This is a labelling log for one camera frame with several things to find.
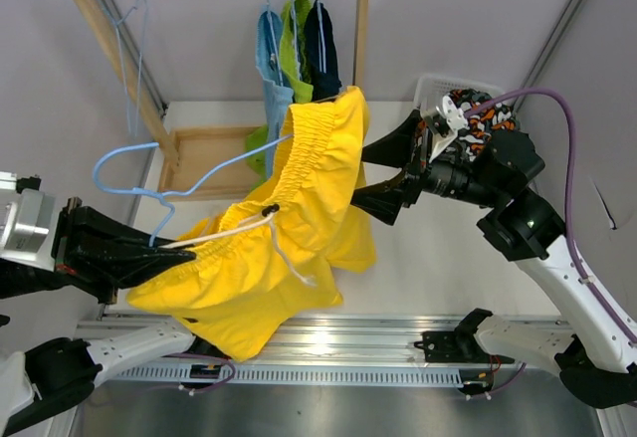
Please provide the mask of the blue hanger of yellow shorts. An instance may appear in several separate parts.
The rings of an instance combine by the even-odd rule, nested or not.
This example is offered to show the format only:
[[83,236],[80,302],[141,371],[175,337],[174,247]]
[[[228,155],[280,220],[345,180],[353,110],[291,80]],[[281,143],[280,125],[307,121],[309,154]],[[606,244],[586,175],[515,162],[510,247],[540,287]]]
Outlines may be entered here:
[[104,193],[114,194],[114,195],[126,195],[126,196],[146,196],[149,198],[153,198],[160,203],[161,206],[167,209],[167,214],[165,217],[158,223],[155,229],[150,234],[150,238],[148,239],[148,246],[154,247],[155,241],[158,238],[159,232],[164,228],[164,226],[170,221],[175,213],[175,206],[168,200],[169,197],[178,197],[184,198],[189,197],[193,193],[195,193],[211,176],[213,176],[218,171],[223,168],[230,166],[232,164],[238,163],[240,161],[245,161],[247,158],[252,157],[261,152],[265,152],[268,149],[275,148],[280,143],[285,142],[286,140],[291,139],[293,136],[291,134],[284,135],[279,137],[273,141],[269,141],[264,145],[244,152],[243,154],[239,154],[233,158],[230,158],[226,161],[223,161],[210,170],[208,170],[205,174],[203,174],[190,188],[185,191],[177,191],[171,189],[165,189],[163,191],[160,190],[159,186],[167,183],[167,174],[168,172],[161,172],[159,186],[156,190],[151,190],[147,188],[141,187],[132,187],[132,188],[113,188],[106,186],[102,183],[100,179],[100,173],[104,165],[111,159],[115,158],[124,153],[135,152],[140,150],[147,149],[155,149],[159,147],[158,142],[148,142],[148,143],[140,143],[135,145],[124,146],[120,148],[116,148],[108,153],[106,153],[103,157],[101,157],[93,168],[92,178],[97,189]]

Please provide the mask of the orange camouflage shorts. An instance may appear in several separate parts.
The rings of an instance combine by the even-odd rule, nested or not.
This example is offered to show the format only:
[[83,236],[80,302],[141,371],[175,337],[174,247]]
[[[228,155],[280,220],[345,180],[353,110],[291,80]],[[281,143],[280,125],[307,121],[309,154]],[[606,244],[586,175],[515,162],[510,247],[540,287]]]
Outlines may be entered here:
[[[475,89],[454,89],[447,96],[462,111],[475,109],[493,98]],[[520,130],[513,108],[506,104],[495,104],[480,113],[474,113],[467,122],[468,127],[459,131],[458,137],[440,154],[440,159],[471,163],[485,149],[495,131]]]

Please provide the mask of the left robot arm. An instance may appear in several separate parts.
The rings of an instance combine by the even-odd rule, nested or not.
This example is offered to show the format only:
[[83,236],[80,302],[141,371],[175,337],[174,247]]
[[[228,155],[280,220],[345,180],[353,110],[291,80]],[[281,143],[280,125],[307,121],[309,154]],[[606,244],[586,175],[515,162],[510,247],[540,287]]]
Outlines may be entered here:
[[[142,284],[194,253],[167,239],[108,218],[72,198],[60,211],[50,255],[51,270],[1,261],[1,295],[17,297],[70,286],[103,300]],[[161,357],[222,358],[215,331],[174,319],[103,339],[57,337],[1,360],[1,433],[10,436],[87,400],[106,381]]]

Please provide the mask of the yellow shorts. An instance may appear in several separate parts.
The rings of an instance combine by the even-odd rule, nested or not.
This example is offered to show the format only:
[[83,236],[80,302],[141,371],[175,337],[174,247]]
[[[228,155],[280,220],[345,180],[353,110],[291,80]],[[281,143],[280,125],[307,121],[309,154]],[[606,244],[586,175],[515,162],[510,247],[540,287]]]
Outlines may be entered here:
[[343,301],[333,273],[362,273],[376,250],[367,214],[351,205],[370,113],[351,87],[288,108],[272,176],[183,236],[193,261],[132,288],[128,303],[170,316],[237,361],[260,353],[295,315]]

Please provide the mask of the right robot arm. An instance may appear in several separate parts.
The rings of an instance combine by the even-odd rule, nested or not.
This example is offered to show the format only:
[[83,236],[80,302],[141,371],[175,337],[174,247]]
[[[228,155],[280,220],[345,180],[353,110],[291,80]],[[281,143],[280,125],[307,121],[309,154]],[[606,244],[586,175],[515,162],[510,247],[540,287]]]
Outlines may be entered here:
[[367,145],[362,160],[392,167],[396,175],[357,189],[352,204],[385,224],[421,193],[478,205],[484,238],[532,278],[570,325],[545,331],[474,309],[451,331],[426,331],[416,342],[430,362],[521,361],[559,378],[581,402],[605,409],[636,400],[634,322],[593,276],[581,276],[571,257],[566,226],[530,188],[544,167],[529,136],[499,129],[474,160],[436,155],[452,128],[439,114],[414,111],[396,129]]

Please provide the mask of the blue hanger of camouflage shorts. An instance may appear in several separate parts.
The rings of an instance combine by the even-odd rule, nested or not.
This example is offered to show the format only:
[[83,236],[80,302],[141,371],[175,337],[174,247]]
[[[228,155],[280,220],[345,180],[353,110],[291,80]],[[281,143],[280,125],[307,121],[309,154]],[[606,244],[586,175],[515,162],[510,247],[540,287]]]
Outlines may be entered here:
[[[105,14],[108,25],[114,32],[116,63],[120,66],[121,82],[124,93],[124,111],[127,136],[131,141],[138,140],[140,135],[140,91],[144,85],[144,46],[145,33],[149,15],[147,0],[134,0],[122,13],[114,4],[114,0],[97,0],[101,11]],[[140,17],[140,40],[137,44],[127,25],[128,19],[134,15]]]

